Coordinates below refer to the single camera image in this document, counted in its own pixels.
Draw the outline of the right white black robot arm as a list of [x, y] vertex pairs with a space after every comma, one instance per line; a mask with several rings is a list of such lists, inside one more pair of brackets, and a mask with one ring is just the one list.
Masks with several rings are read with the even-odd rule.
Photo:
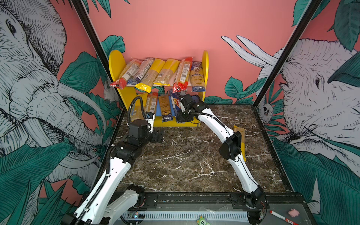
[[184, 122], [196, 118], [216, 134], [222, 143], [219, 154], [231, 164], [241, 182], [242, 203], [250, 209], [247, 212], [248, 221], [252, 225], [261, 224], [269, 208], [268, 201], [264, 190], [256, 182], [245, 163], [241, 150], [242, 134], [223, 123], [197, 95], [186, 94], [180, 97], [178, 116]]

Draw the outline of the Ankara spaghetti bag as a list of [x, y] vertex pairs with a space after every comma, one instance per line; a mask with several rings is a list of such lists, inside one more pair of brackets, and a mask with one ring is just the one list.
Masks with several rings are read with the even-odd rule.
[[193, 92], [205, 92], [205, 80], [201, 61], [192, 62], [190, 71], [190, 82]]

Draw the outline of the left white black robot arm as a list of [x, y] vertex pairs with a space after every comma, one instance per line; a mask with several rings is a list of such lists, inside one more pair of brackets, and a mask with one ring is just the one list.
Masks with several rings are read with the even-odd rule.
[[62, 225], [113, 225], [130, 208], [144, 206], [144, 188], [130, 185], [116, 200], [111, 201], [119, 183], [141, 155], [148, 143], [161, 143], [164, 131], [154, 131], [146, 120], [127, 116], [128, 134], [112, 145], [106, 155], [106, 169], [86, 200], [73, 214], [66, 214]]

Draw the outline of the blue yellow crest spaghetti bag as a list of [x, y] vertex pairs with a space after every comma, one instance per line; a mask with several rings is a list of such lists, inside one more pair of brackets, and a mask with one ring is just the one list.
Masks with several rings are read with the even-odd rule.
[[162, 122], [169, 122], [173, 120], [171, 111], [170, 99], [168, 95], [162, 94], [158, 96], [158, 101], [161, 110]]

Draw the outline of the red-ended labelled spaghetti bag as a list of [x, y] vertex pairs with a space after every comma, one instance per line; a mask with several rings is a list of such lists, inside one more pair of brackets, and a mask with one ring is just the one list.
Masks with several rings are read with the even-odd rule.
[[146, 118], [152, 118], [153, 115], [156, 114], [157, 100], [158, 100], [157, 92], [152, 92], [152, 93], [148, 94], [147, 101], [146, 101], [146, 107], [145, 107]]

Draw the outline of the blue Barilla spaghetti box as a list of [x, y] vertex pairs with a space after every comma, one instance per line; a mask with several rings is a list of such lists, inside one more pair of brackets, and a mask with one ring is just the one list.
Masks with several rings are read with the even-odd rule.
[[181, 96], [179, 92], [174, 92], [173, 89], [169, 91], [170, 97], [171, 97], [171, 103], [173, 106], [173, 110], [175, 113], [175, 118], [177, 123], [184, 123], [182, 120], [182, 103], [181, 103]]

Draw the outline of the blue yellow-ended spaghetti bag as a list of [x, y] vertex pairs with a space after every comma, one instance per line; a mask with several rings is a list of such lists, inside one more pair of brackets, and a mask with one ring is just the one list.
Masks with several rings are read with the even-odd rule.
[[127, 84], [136, 85], [141, 82], [141, 80], [145, 77], [146, 73], [154, 63], [155, 58], [148, 57], [142, 61], [139, 68], [135, 71], [135, 73], [128, 79]]

